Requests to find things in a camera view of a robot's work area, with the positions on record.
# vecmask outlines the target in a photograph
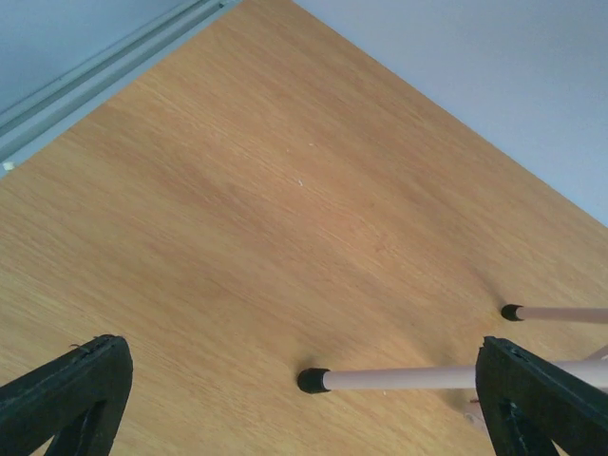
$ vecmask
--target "wood grain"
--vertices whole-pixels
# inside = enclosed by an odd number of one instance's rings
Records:
[[[0,382],[100,333],[135,380],[113,454],[491,454],[450,391],[295,374],[549,359],[605,307],[608,231],[291,2],[248,0],[0,181]]]

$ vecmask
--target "black rubber cap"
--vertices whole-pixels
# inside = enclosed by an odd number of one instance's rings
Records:
[[[517,310],[522,307],[516,304],[507,304],[501,309],[501,315],[505,320],[509,321],[523,321],[521,318],[517,317]]]
[[[309,394],[328,392],[329,390],[323,386],[323,375],[329,371],[320,368],[305,369],[297,376],[297,386]]]

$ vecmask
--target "wall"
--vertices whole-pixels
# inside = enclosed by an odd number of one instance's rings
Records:
[[[4,0],[0,113],[183,0]]]
[[[608,226],[604,0],[296,0]]]

